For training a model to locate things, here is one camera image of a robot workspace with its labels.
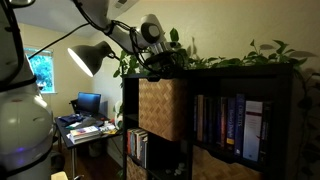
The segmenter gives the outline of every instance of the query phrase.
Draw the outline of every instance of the bookshelf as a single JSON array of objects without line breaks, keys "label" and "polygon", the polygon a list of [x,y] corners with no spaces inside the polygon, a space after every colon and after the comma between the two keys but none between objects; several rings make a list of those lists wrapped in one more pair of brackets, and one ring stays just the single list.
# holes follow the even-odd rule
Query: bookshelf
[{"label": "bookshelf", "polygon": [[[148,79],[141,74],[129,75],[123,78],[123,108],[124,131],[139,127],[139,79]],[[183,108],[187,109],[187,116],[183,123],[186,125],[185,136],[181,140],[170,141],[154,132],[148,132],[147,167],[136,166],[146,172],[146,179],[181,179],[191,180],[196,146],[207,151],[211,157],[226,164],[237,163],[262,174],[263,179],[293,179],[297,170],[293,165],[297,158],[296,140],[300,126],[297,118],[292,118],[295,112],[293,97],[295,79],[293,67],[290,64],[276,64],[265,66],[229,67],[219,69],[188,70],[176,74],[175,79],[187,81],[187,102]],[[216,144],[204,143],[194,138],[194,97],[204,94],[213,97],[234,97],[242,93],[246,100],[271,101],[273,112],[269,119],[266,164],[235,156],[233,152],[221,149]],[[124,157],[128,138],[123,136]],[[131,179],[126,171],[127,159],[123,159],[124,176]],[[179,163],[185,164],[181,175],[166,173],[166,170],[177,168]]]}]

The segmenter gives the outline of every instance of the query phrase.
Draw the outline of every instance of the wall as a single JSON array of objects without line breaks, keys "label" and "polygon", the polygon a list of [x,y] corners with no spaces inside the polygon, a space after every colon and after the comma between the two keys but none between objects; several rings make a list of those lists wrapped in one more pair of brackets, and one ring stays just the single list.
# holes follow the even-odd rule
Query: wall
[{"label": "wall", "polygon": [[[249,45],[253,39],[257,45],[276,45],[272,40],[282,40],[290,48],[312,53],[303,70],[319,72],[319,7],[318,0],[140,0],[117,20],[139,26],[142,16],[153,13],[167,32],[167,39],[173,27],[184,47],[191,46],[194,38],[194,50],[201,58],[242,58],[253,50]],[[91,43],[102,40],[120,55],[119,46],[100,32],[91,38]],[[117,61],[106,59],[94,78],[94,90],[108,97],[109,114],[122,98],[121,80],[112,78],[117,65]]]},{"label": "wall", "polygon": [[[41,49],[64,36],[65,33],[51,31],[26,24],[19,24],[24,46]],[[55,94],[43,94],[44,100],[53,110],[54,116],[73,113],[70,100],[76,99],[79,91],[92,91],[92,78],[74,63],[67,48],[88,44],[88,38],[71,35],[49,47],[53,50]]]}]

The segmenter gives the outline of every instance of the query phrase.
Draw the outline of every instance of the wicker basket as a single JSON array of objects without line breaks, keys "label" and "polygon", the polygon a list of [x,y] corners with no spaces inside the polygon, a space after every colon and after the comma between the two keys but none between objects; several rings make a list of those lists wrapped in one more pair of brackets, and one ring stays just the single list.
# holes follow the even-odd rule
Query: wicker basket
[{"label": "wicker basket", "polygon": [[139,80],[139,126],[170,141],[186,132],[187,82],[181,79]]},{"label": "wicker basket", "polygon": [[213,158],[206,150],[193,147],[193,180],[263,180],[260,172],[238,163],[227,164]]},{"label": "wicker basket", "polygon": [[147,171],[127,156],[127,180],[147,180]]}]

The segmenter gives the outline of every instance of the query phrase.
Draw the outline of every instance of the desk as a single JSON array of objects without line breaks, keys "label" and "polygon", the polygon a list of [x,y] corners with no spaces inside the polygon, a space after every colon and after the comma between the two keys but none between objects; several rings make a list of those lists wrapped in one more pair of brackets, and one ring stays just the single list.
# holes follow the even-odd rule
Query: desk
[{"label": "desk", "polygon": [[97,137],[96,139],[88,140],[86,142],[78,143],[78,144],[73,144],[70,139],[67,137],[67,134],[70,133],[70,129],[65,128],[65,123],[61,121],[59,118],[55,118],[55,122],[57,125],[57,129],[59,131],[59,138],[58,138],[58,148],[59,151],[61,151],[61,137],[64,141],[65,146],[67,149],[71,150],[71,160],[72,160],[72,179],[75,178],[76,176],[76,147],[78,147],[80,144],[86,144],[86,143],[92,143],[95,141],[99,141],[102,139],[106,138],[111,138],[115,136],[119,136],[120,134],[104,134],[100,137]]}]

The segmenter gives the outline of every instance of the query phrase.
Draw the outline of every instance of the computer monitor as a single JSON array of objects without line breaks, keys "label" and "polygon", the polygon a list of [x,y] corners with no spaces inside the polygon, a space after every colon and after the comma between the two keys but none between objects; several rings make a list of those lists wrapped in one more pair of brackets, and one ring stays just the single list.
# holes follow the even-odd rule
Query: computer monitor
[{"label": "computer monitor", "polygon": [[79,92],[76,111],[83,115],[96,115],[99,113],[101,94]]}]

